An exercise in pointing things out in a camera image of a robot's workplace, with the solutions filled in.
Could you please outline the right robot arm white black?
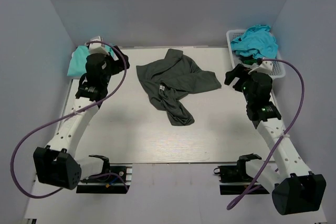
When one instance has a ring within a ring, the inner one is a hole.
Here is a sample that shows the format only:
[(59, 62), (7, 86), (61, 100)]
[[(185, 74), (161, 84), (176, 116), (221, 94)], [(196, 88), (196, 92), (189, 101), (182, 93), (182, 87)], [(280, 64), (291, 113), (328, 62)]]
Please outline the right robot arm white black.
[(257, 154), (246, 154), (238, 158), (235, 168), (223, 168), (223, 183), (249, 183), (227, 208), (232, 209), (246, 194), (255, 191), (258, 188), (255, 183), (258, 183), (271, 194), (275, 209), (281, 215), (317, 211), (326, 180), (323, 175), (312, 172), (292, 144), (281, 114), (270, 100), (272, 78), (268, 65), (262, 61), (251, 69), (238, 64), (225, 74), (225, 85), (238, 79), (233, 88), (243, 93), (247, 116), (270, 149), (265, 159)]

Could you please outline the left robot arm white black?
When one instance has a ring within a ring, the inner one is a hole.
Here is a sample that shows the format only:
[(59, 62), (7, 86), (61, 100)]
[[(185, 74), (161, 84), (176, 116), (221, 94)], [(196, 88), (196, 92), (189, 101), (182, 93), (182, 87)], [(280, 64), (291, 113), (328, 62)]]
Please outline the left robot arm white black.
[(78, 183), (91, 176), (104, 182), (110, 178), (109, 159), (89, 155), (76, 159), (78, 144), (91, 119), (99, 111), (101, 100), (108, 96), (108, 85), (113, 75), (129, 69), (128, 56), (118, 46), (112, 53), (91, 52), (84, 73), (78, 83), (72, 113), (65, 119), (56, 135), (45, 147), (33, 153), (37, 178), (40, 183), (73, 190)]

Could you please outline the dark grey t shirt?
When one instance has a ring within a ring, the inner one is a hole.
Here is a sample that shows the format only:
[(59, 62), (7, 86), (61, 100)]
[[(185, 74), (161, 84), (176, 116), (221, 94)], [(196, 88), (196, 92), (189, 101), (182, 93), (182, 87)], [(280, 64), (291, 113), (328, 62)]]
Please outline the dark grey t shirt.
[(136, 66), (136, 73), (149, 102), (167, 113), (172, 126), (188, 126), (195, 122), (180, 99), (222, 87), (214, 72), (202, 70), (192, 58), (177, 49), (168, 49), (163, 59)]

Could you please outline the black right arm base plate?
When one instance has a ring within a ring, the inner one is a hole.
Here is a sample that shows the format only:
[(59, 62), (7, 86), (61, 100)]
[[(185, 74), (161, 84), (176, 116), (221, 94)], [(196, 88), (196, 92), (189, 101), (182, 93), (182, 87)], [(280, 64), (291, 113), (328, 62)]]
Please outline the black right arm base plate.
[(217, 166), (213, 170), (219, 178), (221, 195), (240, 195), (252, 181), (248, 175), (240, 175), (236, 165)]

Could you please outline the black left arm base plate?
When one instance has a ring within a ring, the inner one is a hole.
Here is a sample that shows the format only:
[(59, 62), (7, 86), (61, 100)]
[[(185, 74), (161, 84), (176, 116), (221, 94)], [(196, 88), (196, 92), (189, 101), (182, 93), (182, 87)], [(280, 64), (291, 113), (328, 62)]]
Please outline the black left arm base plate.
[(131, 185), (132, 164), (110, 165), (107, 176), (83, 179), (76, 187), (77, 194), (126, 194)]

